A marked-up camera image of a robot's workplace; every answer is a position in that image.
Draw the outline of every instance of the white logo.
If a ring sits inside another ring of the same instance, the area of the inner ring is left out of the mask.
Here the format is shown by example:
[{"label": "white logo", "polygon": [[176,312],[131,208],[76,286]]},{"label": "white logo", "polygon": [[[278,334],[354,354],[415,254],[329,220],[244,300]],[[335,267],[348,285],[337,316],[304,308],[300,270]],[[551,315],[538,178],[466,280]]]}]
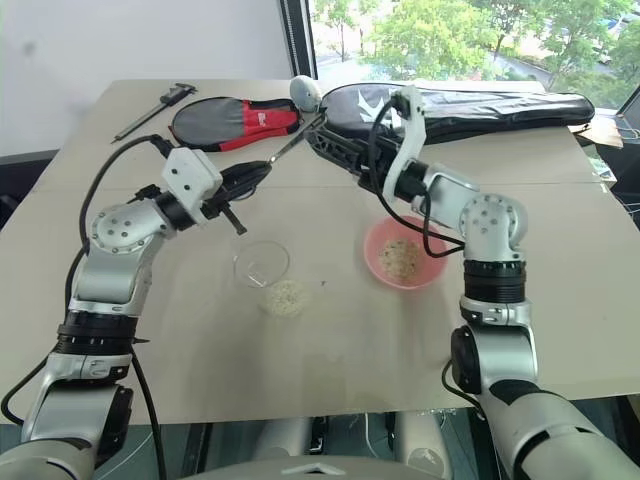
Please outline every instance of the white logo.
[{"label": "white logo", "polygon": [[[389,89],[389,95],[391,95],[393,91],[394,90]],[[360,118],[362,118],[363,122],[373,123],[378,116],[378,113],[380,113],[380,110],[382,110],[383,106],[384,100],[380,98],[378,105],[372,107],[364,99],[360,90],[358,90],[358,107],[365,111],[365,113],[360,114]],[[385,118],[382,119],[382,124],[395,130],[402,126],[402,120],[398,113],[394,109],[391,109],[391,119],[389,120],[389,118],[385,116]]]}]

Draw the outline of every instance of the beige table surface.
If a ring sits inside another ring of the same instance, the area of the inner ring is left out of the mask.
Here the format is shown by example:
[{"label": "beige table surface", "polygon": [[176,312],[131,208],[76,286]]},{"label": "beige table surface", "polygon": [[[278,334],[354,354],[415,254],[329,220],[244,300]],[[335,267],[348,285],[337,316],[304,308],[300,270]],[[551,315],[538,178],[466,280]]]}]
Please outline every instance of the beige table surface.
[{"label": "beige table surface", "polygon": [[[0,233],[0,390],[55,342],[64,277],[79,246],[77,212],[88,183],[115,149],[112,136],[170,83],[115,82]],[[288,90],[280,81],[194,83],[198,97],[260,100]],[[138,134],[168,135],[175,111]],[[210,157],[221,167],[266,159],[286,141],[268,139]],[[569,398],[640,391],[634,318],[640,237],[567,129],[485,135],[426,147],[422,157],[527,207],[530,233],[523,246],[540,384]],[[146,146],[123,156],[90,216],[160,182],[162,162]],[[367,228],[384,217],[382,208],[306,144],[283,157],[257,195],[234,209],[247,235],[237,237],[226,220],[215,220],[167,243],[154,265],[138,327],[138,336],[152,342],[137,349],[162,423],[463,405],[439,381],[449,334],[460,324],[459,255],[425,291],[401,294],[377,283],[364,265],[362,242]],[[234,252],[255,240],[288,249],[288,278],[312,295],[301,318],[267,317],[256,306],[256,292],[233,282]],[[132,421],[148,422],[133,375],[126,383],[136,389]],[[16,397],[19,414],[34,388]]]}]

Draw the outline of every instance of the window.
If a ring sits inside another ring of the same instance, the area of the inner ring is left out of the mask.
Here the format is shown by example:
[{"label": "window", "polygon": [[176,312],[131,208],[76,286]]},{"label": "window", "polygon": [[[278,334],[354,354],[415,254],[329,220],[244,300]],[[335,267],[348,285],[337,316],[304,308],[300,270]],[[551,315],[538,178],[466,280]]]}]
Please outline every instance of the window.
[{"label": "window", "polygon": [[536,80],[618,109],[640,84],[631,0],[309,0],[322,80]]}]

